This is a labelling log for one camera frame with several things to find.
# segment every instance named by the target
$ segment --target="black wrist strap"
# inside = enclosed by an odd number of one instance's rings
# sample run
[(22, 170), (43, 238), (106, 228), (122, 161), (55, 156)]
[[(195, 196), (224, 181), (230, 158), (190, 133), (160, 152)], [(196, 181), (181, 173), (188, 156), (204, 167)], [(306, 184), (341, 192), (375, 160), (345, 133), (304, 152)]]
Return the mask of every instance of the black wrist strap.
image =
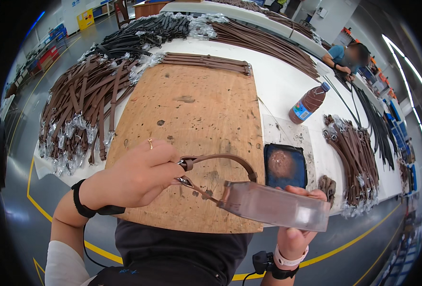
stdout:
[(85, 205), (81, 204), (81, 201), (79, 200), (79, 188), (81, 187), (82, 183), (85, 180), (86, 179), (82, 179), (71, 187), (71, 189), (73, 190), (74, 205), (76, 206), (77, 212), (80, 215), (88, 217), (88, 218), (93, 218), (94, 215), (97, 213), (97, 211), (93, 209), (89, 209)]
[(81, 204), (81, 201), (79, 200), (79, 188), (81, 187), (82, 182), (84, 181), (80, 180), (76, 184), (74, 184), (71, 189), (73, 190), (73, 201), (74, 205), (76, 206), (77, 212), (85, 217), (93, 218), (96, 213), (100, 215), (118, 215), (123, 214), (125, 212), (125, 208), (121, 206), (115, 206), (115, 205), (106, 205), (100, 209), (93, 210), (89, 209), (85, 205)]
[(300, 265), (297, 266), (297, 268), (295, 268), (294, 270), (281, 270), (276, 265), (273, 265), (273, 267), (271, 268), (271, 276), (278, 280), (284, 280), (288, 277), (292, 278), (295, 276), (299, 268)]

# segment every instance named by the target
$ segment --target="worker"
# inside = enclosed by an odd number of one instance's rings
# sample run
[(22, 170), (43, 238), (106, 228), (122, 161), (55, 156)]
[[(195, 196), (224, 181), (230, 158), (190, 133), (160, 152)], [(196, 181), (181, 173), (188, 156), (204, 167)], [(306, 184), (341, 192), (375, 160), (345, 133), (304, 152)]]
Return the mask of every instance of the worker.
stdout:
[[(180, 232), (118, 219), (115, 245), (123, 266), (103, 268), (94, 277), (89, 277), (85, 268), (83, 227), (95, 214), (94, 210), (108, 205), (136, 208), (150, 204), (165, 188), (180, 184), (175, 178), (185, 171), (175, 163), (179, 159), (177, 150), (166, 141), (145, 140), (111, 168), (74, 185), (61, 199), (52, 218), (46, 286), (228, 285), (246, 256), (252, 233)], [(307, 192), (287, 186), (285, 190), (326, 200), (318, 189)], [(275, 269), (266, 273), (262, 285), (293, 285), (294, 273), (315, 235), (316, 232), (280, 227), (279, 255), (294, 265), (275, 263), (292, 278), (280, 279)]]
[(351, 43), (347, 48), (335, 45), (322, 57), (322, 61), (341, 72), (344, 78), (351, 82), (356, 79), (359, 67), (370, 62), (370, 52), (362, 43)]
[(275, 13), (279, 13), (284, 3), (286, 3), (287, 1), (288, 0), (274, 0), (273, 3), (271, 3), (271, 5), (268, 7), (268, 9)]

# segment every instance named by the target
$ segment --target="gray floor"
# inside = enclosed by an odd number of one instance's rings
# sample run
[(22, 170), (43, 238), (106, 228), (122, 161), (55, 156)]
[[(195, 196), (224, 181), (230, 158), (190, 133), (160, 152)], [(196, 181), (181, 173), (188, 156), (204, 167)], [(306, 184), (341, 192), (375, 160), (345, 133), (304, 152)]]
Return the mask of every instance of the gray floor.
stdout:
[[(8, 146), (10, 146), (6, 188), (2, 190), (2, 199), (5, 203), (6, 221), (8, 223), (16, 248), (28, 269), (29, 274), (40, 286), (38, 274), (44, 277), (43, 272), (36, 270), (33, 259), (45, 268), (47, 247), (50, 238), (49, 220), (27, 198), (28, 178), (31, 167), (32, 155), (35, 152), (37, 132), (39, 128), (39, 116), (44, 106), (48, 89), (58, 77), (76, 60), (87, 51), (92, 43), (101, 42), (104, 36), (117, 30), (115, 17), (102, 16), (97, 19), (96, 25), (73, 35), (69, 38), (69, 46), (76, 41), (66, 52), (61, 49), (60, 59), (50, 68), (37, 88), (41, 75), (32, 80), (17, 95), (16, 103), (19, 106), (17, 113), (11, 114), (9, 121), (13, 128), (8, 134)], [(12, 136), (14, 127), (19, 119), (19, 124)], [(32, 170), (29, 193), (44, 211), (52, 215), (54, 209), (69, 187), (53, 175), (47, 175), (42, 180), (37, 179), (35, 168)], [(400, 201), (391, 199), (375, 206), (370, 215), (344, 219), (335, 215), (329, 220), (327, 232), (320, 233), (310, 244), (310, 251), (306, 260), (326, 254), (338, 247), (356, 239), (370, 228), (380, 222)], [(400, 222), (406, 209), (399, 206), (380, 226), (368, 235), (352, 244), (350, 247), (332, 255), (324, 260), (299, 270), (295, 285), (354, 285), (374, 264), (386, 245), (396, 232), (400, 231)], [(89, 221), (85, 238), (88, 242), (118, 255), (114, 245), (114, 230), (116, 219), (111, 216), (96, 216)], [(237, 270), (237, 274), (250, 273), (253, 271), (252, 255), (260, 250), (273, 251), (276, 245), (277, 228), (266, 228), (262, 233), (256, 233), (249, 245), (248, 256)], [(89, 251), (94, 260), (107, 265), (117, 266), (112, 260), (108, 260), (99, 254)], [(360, 281), (359, 285), (368, 285), (380, 271), (386, 256), (383, 255), (371, 271)], [(101, 267), (96, 266), (86, 258), (86, 266), (91, 276), (95, 275)], [(232, 286), (240, 285), (241, 281), (234, 281)], [(259, 285), (260, 279), (247, 280), (246, 285)]]

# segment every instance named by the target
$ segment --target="plastic bottle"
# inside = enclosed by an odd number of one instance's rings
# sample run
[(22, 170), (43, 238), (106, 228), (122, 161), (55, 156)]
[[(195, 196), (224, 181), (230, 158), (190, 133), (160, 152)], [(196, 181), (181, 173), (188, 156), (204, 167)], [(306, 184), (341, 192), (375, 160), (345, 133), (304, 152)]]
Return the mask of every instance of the plastic bottle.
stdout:
[(305, 95), (289, 110), (289, 117), (295, 124), (303, 123), (316, 111), (325, 98), (325, 93), (330, 90), (329, 85), (323, 82), (306, 92)]

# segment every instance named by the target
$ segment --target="black wristband device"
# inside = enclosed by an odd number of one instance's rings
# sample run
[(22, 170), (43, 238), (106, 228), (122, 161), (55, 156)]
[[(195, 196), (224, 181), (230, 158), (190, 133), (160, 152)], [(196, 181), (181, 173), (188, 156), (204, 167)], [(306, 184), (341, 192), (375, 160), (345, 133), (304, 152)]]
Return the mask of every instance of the black wristband device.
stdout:
[(82, 179), (78, 181), (76, 184), (74, 184), (71, 189), (73, 190), (73, 201), (74, 205), (76, 206), (77, 212), (85, 217), (92, 218), (96, 213), (100, 215), (118, 215), (123, 214), (125, 212), (124, 207), (115, 206), (115, 205), (106, 205), (100, 209), (94, 210), (89, 209), (85, 205), (81, 204), (81, 201), (79, 200), (79, 188), (81, 187), (82, 183), (86, 179)]
[(300, 267), (297, 266), (294, 270), (281, 270), (276, 266), (273, 260), (273, 253), (266, 253), (266, 251), (260, 251), (254, 254), (252, 256), (252, 264), (254, 265), (254, 269), (257, 274), (264, 274), (265, 271), (271, 272), (273, 278), (279, 280), (294, 277)]

